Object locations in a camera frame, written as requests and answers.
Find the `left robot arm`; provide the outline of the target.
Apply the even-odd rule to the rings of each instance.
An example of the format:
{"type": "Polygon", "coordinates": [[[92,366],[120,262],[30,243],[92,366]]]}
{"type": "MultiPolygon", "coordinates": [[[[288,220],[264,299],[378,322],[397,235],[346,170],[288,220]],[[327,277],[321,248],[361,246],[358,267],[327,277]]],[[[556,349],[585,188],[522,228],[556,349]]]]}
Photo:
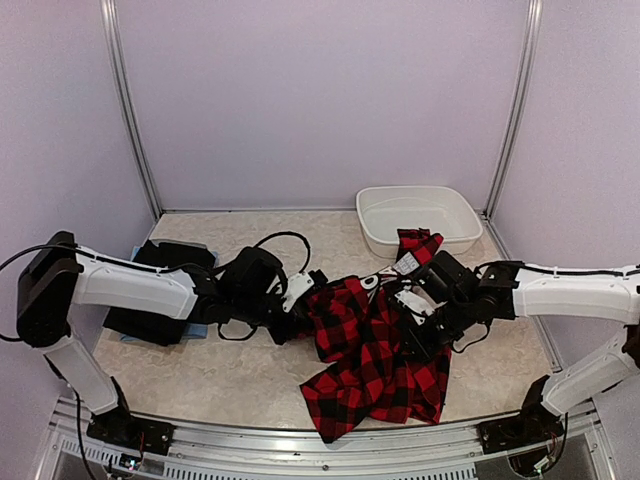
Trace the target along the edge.
{"type": "Polygon", "coordinates": [[[114,378],[75,337],[68,321],[72,305],[99,305],[144,320],[162,318],[222,327],[240,321],[265,328],[281,345],[309,325],[303,299],[325,285],[326,276],[306,266],[287,275],[264,241],[217,265],[206,246],[147,242],[144,250],[163,262],[136,263],[103,255],[59,231],[29,248],[33,259],[18,280],[18,340],[42,352],[84,400],[93,424],[121,445],[133,443],[140,424],[114,378]]]}

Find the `red black plaid shirt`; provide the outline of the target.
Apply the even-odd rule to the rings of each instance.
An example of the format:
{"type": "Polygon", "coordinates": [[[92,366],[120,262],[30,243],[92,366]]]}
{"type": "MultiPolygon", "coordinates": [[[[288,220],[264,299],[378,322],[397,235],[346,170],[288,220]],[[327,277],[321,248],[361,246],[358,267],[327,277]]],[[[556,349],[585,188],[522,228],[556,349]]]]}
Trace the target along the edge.
{"type": "Polygon", "coordinates": [[[383,269],[332,281],[303,298],[318,357],[327,367],[300,390],[326,444],[366,418],[398,424],[441,419],[451,350],[427,364],[406,351],[402,328],[411,315],[391,305],[400,287],[396,274],[383,269]]]}

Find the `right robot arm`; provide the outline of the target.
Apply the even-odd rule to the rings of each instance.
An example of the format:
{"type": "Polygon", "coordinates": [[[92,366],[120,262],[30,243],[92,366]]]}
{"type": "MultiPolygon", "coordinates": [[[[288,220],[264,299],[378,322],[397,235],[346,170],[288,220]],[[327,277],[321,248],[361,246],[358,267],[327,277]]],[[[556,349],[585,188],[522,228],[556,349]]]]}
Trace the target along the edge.
{"type": "Polygon", "coordinates": [[[407,253],[393,266],[403,287],[394,303],[406,311],[409,354],[431,362],[476,324],[520,317],[569,316],[616,321],[621,330],[566,370],[534,382],[511,433],[535,442],[575,405],[639,373],[639,270],[566,270],[521,261],[493,261],[475,270],[446,251],[420,265],[407,253]]]}

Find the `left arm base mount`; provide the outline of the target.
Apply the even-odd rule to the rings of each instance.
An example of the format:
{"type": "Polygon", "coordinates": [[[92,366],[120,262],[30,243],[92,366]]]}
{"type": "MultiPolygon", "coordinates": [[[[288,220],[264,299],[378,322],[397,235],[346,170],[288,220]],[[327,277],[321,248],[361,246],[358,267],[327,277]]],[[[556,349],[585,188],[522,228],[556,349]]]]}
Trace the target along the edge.
{"type": "Polygon", "coordinates": [[[168,422],[106,413],[93,416],[87,428],[90,438],[140,453],[166,456],[173,440],[175,426],[168,422]]]}

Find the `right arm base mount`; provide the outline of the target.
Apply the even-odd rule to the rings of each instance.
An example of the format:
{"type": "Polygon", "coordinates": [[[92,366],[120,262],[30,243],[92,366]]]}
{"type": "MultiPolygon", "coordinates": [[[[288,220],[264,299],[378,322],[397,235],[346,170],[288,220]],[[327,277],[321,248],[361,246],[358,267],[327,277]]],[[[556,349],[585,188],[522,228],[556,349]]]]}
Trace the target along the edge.
{"type": "Polygon", "coordinates": [[[565,433],[559,417],[546,414],[525,414],[481,422],[478,434],[484,454],[518,449],[546,442],[565,433]]]}

